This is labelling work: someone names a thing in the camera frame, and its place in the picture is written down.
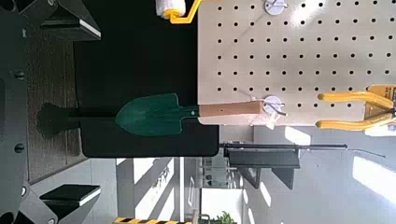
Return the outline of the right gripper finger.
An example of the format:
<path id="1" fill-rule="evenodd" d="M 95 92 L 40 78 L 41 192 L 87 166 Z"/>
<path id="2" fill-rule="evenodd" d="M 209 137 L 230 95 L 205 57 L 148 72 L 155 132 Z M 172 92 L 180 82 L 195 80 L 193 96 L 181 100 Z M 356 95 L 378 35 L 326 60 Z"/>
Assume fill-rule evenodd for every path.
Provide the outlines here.
<path id="1" fill-rule="evenodd" d="M 18 0 L 18 11 L 34 26 L 61 39 L 101 39 L 100 28 L 83 0 Z"/>
<path id="2" fill-rule="evenodd" d="M 40 196 L 27 189 L 12 224 L 82 224 L 100 194 L 97 185 L 63 184 Z"/>

